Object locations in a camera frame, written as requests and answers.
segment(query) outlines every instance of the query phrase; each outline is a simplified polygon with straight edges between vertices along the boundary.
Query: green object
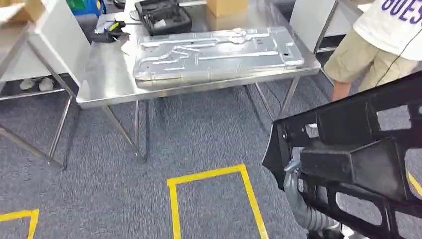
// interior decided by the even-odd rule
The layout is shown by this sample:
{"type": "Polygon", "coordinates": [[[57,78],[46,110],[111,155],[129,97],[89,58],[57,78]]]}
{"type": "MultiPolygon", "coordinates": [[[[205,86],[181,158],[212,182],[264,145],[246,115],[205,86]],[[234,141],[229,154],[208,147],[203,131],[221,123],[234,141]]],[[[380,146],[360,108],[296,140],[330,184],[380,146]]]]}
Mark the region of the green object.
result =
{"type": "Polygon", "coordinates": [[[85,1],[84,0],[66,0],[67,5],[70,10],[84,10],[85,1]]]}

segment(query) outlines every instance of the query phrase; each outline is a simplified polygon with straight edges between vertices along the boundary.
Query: khaki shorts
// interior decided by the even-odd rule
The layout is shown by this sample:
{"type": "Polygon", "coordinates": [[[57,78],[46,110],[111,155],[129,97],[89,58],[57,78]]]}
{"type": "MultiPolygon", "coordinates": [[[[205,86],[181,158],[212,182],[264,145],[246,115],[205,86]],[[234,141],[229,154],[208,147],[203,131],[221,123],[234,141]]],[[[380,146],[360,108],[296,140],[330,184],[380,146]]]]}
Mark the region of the khaki shorts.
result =
{"type": "Polygon", "coordinates": [[[359,87],[359,91],[365,91],[410,74],[418,64],[418,61],[397,57],[371,45],[352,30],[326,63],[325,71],[336,81],[351,83],[370,66],[359,87]]]}

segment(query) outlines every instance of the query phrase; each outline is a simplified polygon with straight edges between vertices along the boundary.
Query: gray carpet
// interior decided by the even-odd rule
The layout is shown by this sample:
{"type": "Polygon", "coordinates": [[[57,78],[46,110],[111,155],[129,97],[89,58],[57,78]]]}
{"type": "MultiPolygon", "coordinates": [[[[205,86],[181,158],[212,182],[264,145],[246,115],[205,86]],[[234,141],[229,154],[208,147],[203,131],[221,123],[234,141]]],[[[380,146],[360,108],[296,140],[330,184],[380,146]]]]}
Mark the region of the gray carpet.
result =
{"type": "MultiPolygon", "coordinates": [[[[283,98],[289,83],[262,85],[274,111],[279,104],[268,89],[283,98]]],[[[322,76],[302,78],[289,114],[327,103],[326,89],[322,76]]],[[[65,99],[57,93],[0,102],[0,123],[47,151],[65,99]]],[[[112,108],[133,132],[134,105],[112,108]]],[[[273,176],[261,166],[270,120],[254,87],[155,99],[141,109],[148,110],[151,127],[143,165],[101,110],[79,111],[75,104],[56,153],[59,161],[67,160],[66,171],[54,171],[0,138],[0,213],[39,208],[35,238],[172,238],[166,180],[244,163],[270,238],[305,238],[273,176]]],[[[419,180],[420,155],[409,161],[419,180]]],[[[259,238],[239,174],[178,185],[177,192],[183,238],[259,238]]],[[[362,211],[364,204],[347,199],[344,204],[364,218],[376,217],[369,208],[362,211]]],[[[28,223],[0,222],[1,238],[25,238],[28,223]]],[[[421,238],[420,225],[405,223],[405,232],[421,238]]]]}

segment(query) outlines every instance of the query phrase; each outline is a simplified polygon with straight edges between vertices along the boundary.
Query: gray hose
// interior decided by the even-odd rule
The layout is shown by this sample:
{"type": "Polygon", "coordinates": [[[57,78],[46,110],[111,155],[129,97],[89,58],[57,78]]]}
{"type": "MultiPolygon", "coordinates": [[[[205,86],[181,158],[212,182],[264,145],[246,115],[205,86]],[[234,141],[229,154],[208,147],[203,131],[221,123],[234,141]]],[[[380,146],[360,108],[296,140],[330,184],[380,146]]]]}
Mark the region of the gray hose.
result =
{"type": "Polygon", "coordinates": [[[298,174],[293,170],[286,172],[284,191],[296,222],[309,231],[333,228],[338,222],[322,212],[306,205],[298,191],[298,174]]]}

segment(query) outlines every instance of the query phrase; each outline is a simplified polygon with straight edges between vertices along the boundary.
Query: purple lettering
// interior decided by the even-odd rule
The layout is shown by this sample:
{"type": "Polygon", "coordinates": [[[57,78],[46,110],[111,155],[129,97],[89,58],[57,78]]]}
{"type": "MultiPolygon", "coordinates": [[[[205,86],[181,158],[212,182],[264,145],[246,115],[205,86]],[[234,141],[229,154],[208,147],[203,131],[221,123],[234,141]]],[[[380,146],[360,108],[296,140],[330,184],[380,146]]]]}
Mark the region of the purple lettering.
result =
{"type": "Polygon", "coordinates": [[[422,20],[422,6],[419,8],[418,13],[419,13],[419,19],[415,20],[415,17],[410,18],[409,20],[410,24],[417,24],[418,22],[422,20]]]}
{"type": "Polygon", "coordinates": [[[384,4],[382,5],[381,9],[383,11],[388,10],[393,5],[393,3],[394,3],[394,0],[386,0],[384,4]]]}
{"type": "Polygon", "coordinates": [[[405,18],[405,15],[406,15],[406,13],[408,13],[408,11],[410,11],[410,12],[413,12],[415,9],[412,7],[413,6],[413,4],[416,2],[416,1],[419,1],[419,0],[412,0],[411,2],[410,2],[410,4],[408,5],[408,7],[402,12],[402,14],[399,16],[399,19],[400,20],[402,20],[402,21],[407,21],[408,19],[407,18],[405,18]]]}
{"type": "Polygon", "coordinates": [[[402,0],[398,0],[397,2],[396,2],[396,4],[394,5],[394,7],[391,9],[391,11],[390,11],[390,15],[391,16],[395,16],[395,15],[397,15],[401,10],[402,10],[402,8],[404,7],[404,5],[408,2],[408,0],[403,0],[403,2],[402,2],[402,4],[400,5],[400,7],[399,8],[397,8],[397,6],[399,5],[399,3],[401,2],[402,0]]]}
{"type": "Polygon", "coordinates": [[[421,20],[422,20],[422,15],[419,16],[418,20],[415,20],[415,17],[410,18],[409,22],[410,22],[410,24],[417,24],[421,20]]]}

